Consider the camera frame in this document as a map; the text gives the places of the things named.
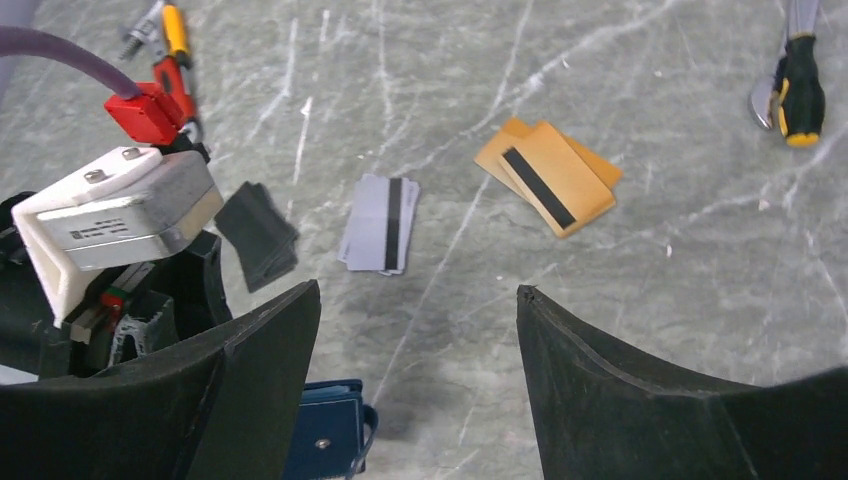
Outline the black card stack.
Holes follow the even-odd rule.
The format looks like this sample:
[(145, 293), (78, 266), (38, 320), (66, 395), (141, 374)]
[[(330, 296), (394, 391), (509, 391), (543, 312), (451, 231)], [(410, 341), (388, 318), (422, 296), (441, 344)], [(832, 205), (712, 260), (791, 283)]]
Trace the black card stack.
[(281, 215), (263, 184), (243, 183), (225, 201), (214, 221), (237, 253), (249, 292), (296, 268), (299, 232)]

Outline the silver card stack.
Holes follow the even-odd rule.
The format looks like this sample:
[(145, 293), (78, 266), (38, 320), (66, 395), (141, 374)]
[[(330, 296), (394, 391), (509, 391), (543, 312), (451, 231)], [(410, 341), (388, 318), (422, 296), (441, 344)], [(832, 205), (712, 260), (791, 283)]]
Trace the silver card stack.
[(363, 175), (337, 259), (350, 271), (403, 274), (419, 194), (419, 183), (408, 178)]

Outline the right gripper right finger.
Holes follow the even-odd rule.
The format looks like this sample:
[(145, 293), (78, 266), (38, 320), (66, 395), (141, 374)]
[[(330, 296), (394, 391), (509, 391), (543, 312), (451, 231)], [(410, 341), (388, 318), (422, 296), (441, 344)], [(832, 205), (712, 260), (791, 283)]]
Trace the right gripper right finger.
[(517, 333), (548, 479), (843, 479), (847, 370), (769, 387), (648, 354), (531, 285)]

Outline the blue leather card holder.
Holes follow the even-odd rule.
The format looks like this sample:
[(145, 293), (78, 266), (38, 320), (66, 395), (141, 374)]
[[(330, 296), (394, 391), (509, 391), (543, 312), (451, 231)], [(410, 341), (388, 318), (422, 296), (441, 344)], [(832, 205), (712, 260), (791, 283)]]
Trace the blue leather card holder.
[(282, 478), (351, 479), (364, 472), (378, 425), (360, 379), (305, 384)]

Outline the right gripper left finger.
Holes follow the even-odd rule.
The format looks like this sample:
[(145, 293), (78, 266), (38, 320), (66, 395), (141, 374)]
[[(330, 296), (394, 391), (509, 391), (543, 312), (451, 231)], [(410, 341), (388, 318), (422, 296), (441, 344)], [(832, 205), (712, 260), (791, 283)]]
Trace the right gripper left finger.
[(3, 387), (2, 477), (281, 478), (320, 316), (309, 280), (94, 376)]

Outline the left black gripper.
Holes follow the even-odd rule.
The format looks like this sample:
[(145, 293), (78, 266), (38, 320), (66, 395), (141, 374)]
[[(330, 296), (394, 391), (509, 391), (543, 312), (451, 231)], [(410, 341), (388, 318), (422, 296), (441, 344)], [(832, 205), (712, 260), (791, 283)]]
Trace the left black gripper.
[(92, 283), (81, 307), (52, 323), (11, 210), (1, 204), (1, 376), (90, 376), (164, 349), (232, 318), (221, 277), (221, 239), (202, 231), (177, 255), (110, 269)]

